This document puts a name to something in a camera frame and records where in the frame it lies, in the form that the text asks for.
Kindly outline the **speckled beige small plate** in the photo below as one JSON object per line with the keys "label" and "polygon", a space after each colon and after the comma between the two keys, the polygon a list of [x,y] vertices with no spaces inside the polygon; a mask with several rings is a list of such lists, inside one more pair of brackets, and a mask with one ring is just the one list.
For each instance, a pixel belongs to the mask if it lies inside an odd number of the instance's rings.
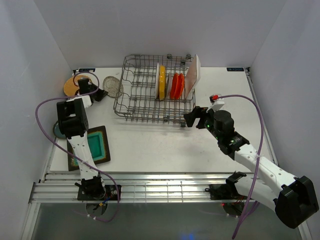
{"label": "speckled beige small plate", "polygon": [[124,93],[124,87],[120,80],[114,76],[107,76],[102,83],[103,90],[111,98],[120,97]]}

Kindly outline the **woven bamboo round plate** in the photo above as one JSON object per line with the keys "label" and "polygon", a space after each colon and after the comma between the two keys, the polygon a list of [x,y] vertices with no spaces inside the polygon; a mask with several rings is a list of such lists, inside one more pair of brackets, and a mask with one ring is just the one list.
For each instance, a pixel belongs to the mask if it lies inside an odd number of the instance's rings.
{"label": "woven bamboo round plate", "polygon": [[82,74],[69,78],[63,86],[64,94],[68,97],[77,95],[77,92],[80,89],[78,81],[83,79],[89,79],[91,82],[91,79],[88,76]]}

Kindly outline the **orange round plate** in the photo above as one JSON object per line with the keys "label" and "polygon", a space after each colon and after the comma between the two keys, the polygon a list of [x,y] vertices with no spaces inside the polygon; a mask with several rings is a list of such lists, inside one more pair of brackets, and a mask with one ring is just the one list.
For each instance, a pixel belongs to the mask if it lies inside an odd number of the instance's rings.
{"label": "orange round plate", "polygon": [[170,90],[170,99],[174,99],[176,96],[177,85],[179,81],[179,74],[175,73],[172,78],[171,90]]}
{"label": "orange round plate", "polygon": [[180,90],[179,90],[178,98],[181,98],[182,93],[184,91],[184,87],[185,87],[185,76],[182,73],[179,74],[179,80],[180,80]]}

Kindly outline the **white rectangular plate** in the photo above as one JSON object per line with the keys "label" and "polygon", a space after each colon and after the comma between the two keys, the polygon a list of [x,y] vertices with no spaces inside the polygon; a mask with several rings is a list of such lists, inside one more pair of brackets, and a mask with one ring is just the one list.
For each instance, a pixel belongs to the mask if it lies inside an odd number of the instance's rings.
{"label": "white rectangular plate", "polygon": [[188,98],[201,79],[201,62],[196,54],[184,78],[185,98]]}

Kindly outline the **light blue scalloped plate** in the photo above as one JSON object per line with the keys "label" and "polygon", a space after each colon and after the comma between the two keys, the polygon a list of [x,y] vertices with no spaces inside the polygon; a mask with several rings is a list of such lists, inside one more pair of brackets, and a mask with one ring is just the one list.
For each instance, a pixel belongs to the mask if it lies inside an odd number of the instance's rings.
{"label": "light blue scalloped plate", "polygon": [[171,75],[168,76],[167,84],[166,84],[166,98],[170,98],[171,89],[172,89],[173,77]]}

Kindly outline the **yellow dotted scalloped plate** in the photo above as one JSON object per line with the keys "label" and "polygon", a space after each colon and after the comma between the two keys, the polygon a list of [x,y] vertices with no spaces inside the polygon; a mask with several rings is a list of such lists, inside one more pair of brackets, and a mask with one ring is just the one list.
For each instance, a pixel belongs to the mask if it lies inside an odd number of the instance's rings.
{"label": "yellow dotted scalloped plate", "polygon": [[159,100],[162,101],[165,98],[166,88],[166,68],[164,65],[159,67]]}

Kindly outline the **white plate green rim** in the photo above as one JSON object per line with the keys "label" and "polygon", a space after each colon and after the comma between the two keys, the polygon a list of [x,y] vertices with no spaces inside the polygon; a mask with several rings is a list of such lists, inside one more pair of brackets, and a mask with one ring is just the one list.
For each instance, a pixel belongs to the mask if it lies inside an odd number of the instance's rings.
{"label": "white plate green rim", "polygon": [[155,94],[154,98],[157,99],[159,97],[159,84],[160,84],[160,64],[156,65],[156,78],[155,78]]}

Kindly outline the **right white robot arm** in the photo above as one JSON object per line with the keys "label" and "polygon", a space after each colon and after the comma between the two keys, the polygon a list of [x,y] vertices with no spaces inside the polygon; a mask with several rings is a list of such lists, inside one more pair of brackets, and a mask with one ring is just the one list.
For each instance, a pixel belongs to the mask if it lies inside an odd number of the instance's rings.
{"label": "right white robot arm", "polygon": [[196,119],[197,129],[207,129],[216,139],[219,149],[232,160],[245,166],[262,183],[255,183],[242,172],[235,172],[226,180],[226,194],[237,199],[247,196],[275,212],[287,227],[295,229],[319,210],[313,182],[306,176],[296,177],[282,170],[264,156],[259,156],[250,142],[235,131],[234,120],[226,110],[196,106],[184,114],[190,128]]}

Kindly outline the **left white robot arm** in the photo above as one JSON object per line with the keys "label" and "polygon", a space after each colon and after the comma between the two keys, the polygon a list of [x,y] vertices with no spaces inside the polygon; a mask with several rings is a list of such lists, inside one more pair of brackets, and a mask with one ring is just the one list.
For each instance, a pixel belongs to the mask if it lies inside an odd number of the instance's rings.
{"label": "left white robot arm", "polygon": [[88,93],[98,88],[91,83],[88,77],[77,81],[79,86],[78,95],[66,101],[56,104],[58,126],[60,132],[65,135],[67,142],[72,147],[72,154],[77,160],[81,184],[79,188],[84,194],[100,200],[106,195],[106,187],[92,157],[88,142],[89,122],[86,108],[93,104]]}

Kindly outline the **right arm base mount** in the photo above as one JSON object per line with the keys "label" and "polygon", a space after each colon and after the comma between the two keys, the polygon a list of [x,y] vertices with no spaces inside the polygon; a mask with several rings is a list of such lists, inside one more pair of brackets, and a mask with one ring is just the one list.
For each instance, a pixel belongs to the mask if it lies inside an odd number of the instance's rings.
{"label": "right arm base mount", "polygon": [[204,191],[209,193],[211,200],[236,200],[240,197],[238,193],[232,193],[227,184],[209,184]]}

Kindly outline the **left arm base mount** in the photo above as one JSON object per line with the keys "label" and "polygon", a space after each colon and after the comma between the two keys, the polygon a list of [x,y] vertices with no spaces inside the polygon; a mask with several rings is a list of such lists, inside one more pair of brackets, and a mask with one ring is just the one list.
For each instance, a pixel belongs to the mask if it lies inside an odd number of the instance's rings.
{"label": "left arm base mount", "polygon": [[109,199],[110,201],[117,201],[121,198],[122,186],[106,184],[102,190],[95,191],[93,194],[85,194],[81,189],[78,190],[78,201],[104,201]]}

